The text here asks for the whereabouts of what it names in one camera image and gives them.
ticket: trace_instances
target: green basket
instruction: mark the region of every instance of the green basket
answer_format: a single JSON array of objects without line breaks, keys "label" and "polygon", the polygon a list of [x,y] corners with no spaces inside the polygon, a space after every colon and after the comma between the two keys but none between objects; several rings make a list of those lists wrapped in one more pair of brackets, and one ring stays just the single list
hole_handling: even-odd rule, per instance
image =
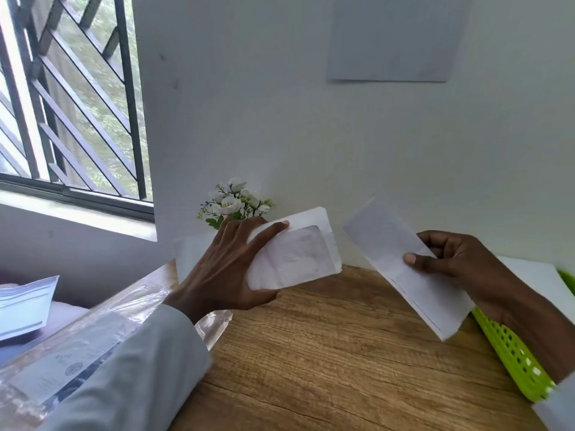
[{"label": "green basket", "polygon": [[[571,293],[575,294],[575,277],[564,271],[558,272]],[[479,307],[471,313],[521,393],[532,402],[546,399],[556,385],[525,343],[507,326],[485,316]]]}]

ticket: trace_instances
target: flower bouquet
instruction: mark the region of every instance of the flower bouquet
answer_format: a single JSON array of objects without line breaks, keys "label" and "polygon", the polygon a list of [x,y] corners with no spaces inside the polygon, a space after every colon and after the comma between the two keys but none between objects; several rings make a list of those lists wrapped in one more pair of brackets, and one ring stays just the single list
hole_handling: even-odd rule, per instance
[{"label": "flower bouquet", "polygon": [[247,219],[261,216],[275,206],[270,198],[262,199],[255,191],[246,188],[246,182],[234,177],[226,183],[216,185],[216,190],[208,196],[211,201],[200,204],[197,218],[219,230],[224,217]]}]

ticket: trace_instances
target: wood grain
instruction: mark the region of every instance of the wood grain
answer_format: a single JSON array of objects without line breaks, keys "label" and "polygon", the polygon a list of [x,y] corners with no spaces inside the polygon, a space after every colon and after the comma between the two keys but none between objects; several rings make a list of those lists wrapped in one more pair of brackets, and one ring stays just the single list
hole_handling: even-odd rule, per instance
[{"label": "wood grain", "polygon": [[442,343],[375,272],[234,312],[172,423],[191,430],[544,430],[475,321]]}]

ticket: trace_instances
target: hand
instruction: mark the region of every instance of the hand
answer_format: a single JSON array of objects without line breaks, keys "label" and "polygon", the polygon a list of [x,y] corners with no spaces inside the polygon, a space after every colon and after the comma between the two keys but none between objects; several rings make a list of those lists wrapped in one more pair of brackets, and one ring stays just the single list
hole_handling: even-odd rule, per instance
[{"label": "hand", "polygon": [[418,236],[437,259],[409,253],[403,257],[405,263],[455,279],[487,316],[525,342],[556,383],[575,370],[575,325],[477,238],[445,231],[423,231]]},{"label": "hand", "polygon": [[437,259],[406,254],[405,263],[418,271],[455,279],[487,316],[501,324],[509,318],[514,300],[531,290],[476,237],[445,231],[417,235]]},{"label": "hand", "polygon": [[164,304],[180,310],[195,324],[211,311],[249,310],[273,301],[277,290],[251,290],[246,282],[256,254],[289,227],[287,221],[276,222],[248,243],[251,232],[266,222],[263,217],[242,221],[226,217],[212,245]]}]

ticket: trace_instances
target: fingernail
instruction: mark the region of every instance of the fingernail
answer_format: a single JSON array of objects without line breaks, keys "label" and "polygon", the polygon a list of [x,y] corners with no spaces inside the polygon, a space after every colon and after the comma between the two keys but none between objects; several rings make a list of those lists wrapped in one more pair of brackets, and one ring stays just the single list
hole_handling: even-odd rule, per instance
[{"label": "fingernail", "polygon": [[415,254],[412,254],[412,253],[404,254],[403,261],[405,261],[405,263],[408,265],[414,265],[415,264]]}]

